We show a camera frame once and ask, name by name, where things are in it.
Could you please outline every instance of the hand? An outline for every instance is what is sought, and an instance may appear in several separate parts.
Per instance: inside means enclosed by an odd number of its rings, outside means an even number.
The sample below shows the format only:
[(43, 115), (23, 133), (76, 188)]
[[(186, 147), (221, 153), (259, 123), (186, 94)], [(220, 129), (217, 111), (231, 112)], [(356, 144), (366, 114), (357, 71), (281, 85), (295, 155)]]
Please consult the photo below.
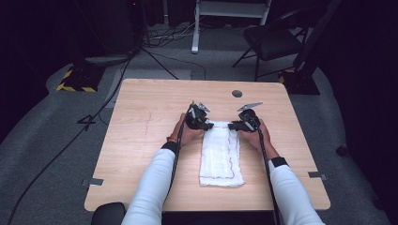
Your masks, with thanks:
[[(185, 118), (185, 113), (182, 113), (181, 116), (179, 117), (179, 121), (176, 123), (173, 133), (170, 135), (170, 137), (173, 140), (177, 141), (179, 128), (181, 128), (181, 124), (184, 121), (184, 118)], [(181, 147), (189, 143), (194, 137), (200, 136), (204, 133), (205, 131), (202, 129), (191, 129), (188, 127), (187, 124), (185, 124), (181, 136)]]
[[(262, 119), (260, 119), (260, 129), (263, 132), (264, 146), (266, 147), (266, 154), (267, 154), (268, 160), (278, 157), (279, 156), (278, 152), (275, 150), (275, 148), (273, 147), (273, 145), (271, 143), (269, 131), (266, 127), (266, 124), (264, 123), (264, 121)], [(259, 137), (257, 131), (251, 133), (251, 132), (246, 132), (246, 131), (240, 130), (238, 133), (239, 133), (240, 137), (248, 140), (249, 143), (251, 143), (252, 146), (255, 147), (255, 149), (257, 149), (257, 151), (261, 155), (263, 155), (263, 151), (261, 149), (260, 137)]]

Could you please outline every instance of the forearm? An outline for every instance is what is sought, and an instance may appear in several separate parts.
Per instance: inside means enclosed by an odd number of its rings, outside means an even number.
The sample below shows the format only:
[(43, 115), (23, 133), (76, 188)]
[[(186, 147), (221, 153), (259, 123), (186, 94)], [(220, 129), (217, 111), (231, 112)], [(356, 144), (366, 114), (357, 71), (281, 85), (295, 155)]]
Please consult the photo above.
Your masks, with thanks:
[(264, 146), (266, 147), (266, 154), (268, 161), (272, 160), (273, 158), (279, 157), (278, 152), (270, 142), (265, 142)]
[(162, 206), (169, 191), (176, 157), (172, 150), (164, 147), (146, 168), (122, 225), (161, 224)]
[(270, 179), (283, 220), (290, 224), (324, 224), (314, 211), (311, 200), (299, 179), (281, 157), (268, 162)]

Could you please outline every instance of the table top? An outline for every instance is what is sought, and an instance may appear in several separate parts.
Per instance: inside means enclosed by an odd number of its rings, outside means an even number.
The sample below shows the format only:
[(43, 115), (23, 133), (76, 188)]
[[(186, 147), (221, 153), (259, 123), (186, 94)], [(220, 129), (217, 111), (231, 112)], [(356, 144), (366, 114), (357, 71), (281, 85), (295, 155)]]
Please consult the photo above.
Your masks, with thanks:
[[(242, 97), (233, 97), (239, 90)], [(181, 113), (192, 101), (202, 102), (214, 121), (238, 120), (237, 109), (262, 101), (253, 108), (266, 123), (271, 142), (307, 189), (317, 210), (330, 207), (289, 96), (280, 83), (213, 82), (126, 79), (99, 155), (93, 178), (103, 179), (91, 186), (84, 203), (94, 211), (106, 203), (122, 202), (129, 207), (145, 168), (171, 134)], [(199, 170), (203, 137), (181, 149), (176, 177), (163, 211), (272, 210), (268, 180), (262, 157), (245, 140), (240, 142), (241, 187), (201, 187)]]

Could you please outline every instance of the cloth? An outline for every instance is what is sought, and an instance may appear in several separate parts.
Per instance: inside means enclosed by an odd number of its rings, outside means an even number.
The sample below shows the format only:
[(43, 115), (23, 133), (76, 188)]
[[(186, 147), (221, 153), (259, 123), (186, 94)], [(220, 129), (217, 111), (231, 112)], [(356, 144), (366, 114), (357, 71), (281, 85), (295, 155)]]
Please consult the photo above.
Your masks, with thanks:
[(201, 186), (237, 187), (244, 184), (239, 165), (240, 143), (229, 122), (209, 121), (213, 128), (205, 133), (200, 167)]

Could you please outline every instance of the person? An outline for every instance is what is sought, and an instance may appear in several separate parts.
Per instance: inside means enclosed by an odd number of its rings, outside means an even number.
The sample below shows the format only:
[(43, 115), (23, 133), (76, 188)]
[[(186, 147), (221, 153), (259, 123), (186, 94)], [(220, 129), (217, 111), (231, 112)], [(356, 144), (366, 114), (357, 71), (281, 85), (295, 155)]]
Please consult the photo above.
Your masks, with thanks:
[[(158, 150), (146, 168), (140, 184), (131, 200), (122, 225), (161, 224), (162, 206), (171, 184), (174, 160), (177, 152), (177, 134), (184, 121), (182, 113), (167, 142)], [(285, 224), (324, 224), (314, 211), (310, 198), (299, 179), (280, 157), (271, 143), (264, 121), (260, 119), (260, 129), (264, 135), (264, 144), (268, 157), (270, 180), (273, 185), (276, 202)], [(181, 136), (181, 150), (193, 138), (204, 133), (203, 130), (184, 126)], [(257, 132), (239, 131), (239, 136), (248, 140), (262, 156), (260, 138)]]

